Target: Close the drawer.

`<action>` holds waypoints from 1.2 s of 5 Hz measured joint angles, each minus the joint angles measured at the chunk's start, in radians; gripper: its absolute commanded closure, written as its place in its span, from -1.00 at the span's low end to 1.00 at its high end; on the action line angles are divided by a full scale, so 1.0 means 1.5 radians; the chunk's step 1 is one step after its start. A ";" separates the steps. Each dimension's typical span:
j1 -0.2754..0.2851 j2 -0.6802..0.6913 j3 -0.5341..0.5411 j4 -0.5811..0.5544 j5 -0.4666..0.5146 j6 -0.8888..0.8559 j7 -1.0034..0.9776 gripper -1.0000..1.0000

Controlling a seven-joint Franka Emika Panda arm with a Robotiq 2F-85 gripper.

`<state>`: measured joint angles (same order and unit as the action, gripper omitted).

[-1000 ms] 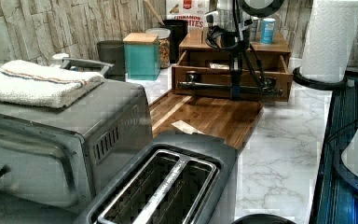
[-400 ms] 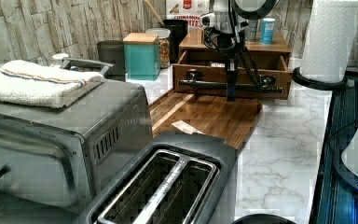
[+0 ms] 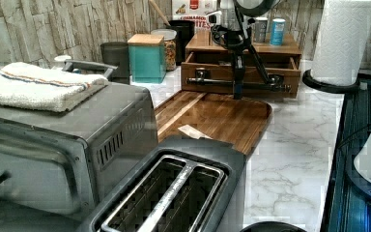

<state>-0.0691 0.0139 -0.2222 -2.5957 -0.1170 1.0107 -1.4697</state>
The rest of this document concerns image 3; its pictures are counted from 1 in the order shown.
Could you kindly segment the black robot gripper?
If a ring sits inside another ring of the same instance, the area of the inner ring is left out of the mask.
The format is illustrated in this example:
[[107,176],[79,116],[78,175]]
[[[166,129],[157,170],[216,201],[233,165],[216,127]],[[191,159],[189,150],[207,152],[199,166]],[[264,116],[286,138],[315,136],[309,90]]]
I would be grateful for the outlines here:
[[[227,50],[237,53],[248,51],[253,56],[253,62],[264,82],[269,84],[268,73],[264,67],[261,57],[252,45],[252,25],[255,19],[245,16],[235,9],[222,9],[211,13],[211,35],[215,44]],[[235,100],[243,97],[243,78],[245,65],[243,56],[235,53],[233,55],[233,96]]]

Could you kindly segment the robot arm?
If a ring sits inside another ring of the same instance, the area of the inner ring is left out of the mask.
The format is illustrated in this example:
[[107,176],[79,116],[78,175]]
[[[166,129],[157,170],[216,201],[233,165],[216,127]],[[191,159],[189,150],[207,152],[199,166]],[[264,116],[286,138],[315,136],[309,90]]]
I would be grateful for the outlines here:
[[[275,5],[276,0],[248,0],[247,4],[243,0],[221,0],[219,10],[206,15],[206,19],[212,25],[212,40],[232,54],[233,80],[198,77],[199,83],[233,86],[233,95],[236,100],[243,96],[243,88],[270,91],[283,91],[286,88],[283,76],[268,74],[251,41],[250,24],[255,22],[256,16],[263,15]],[[243,83],[245,74],[243,52],[246,49],[253,56],[253,63],[263,83]]]

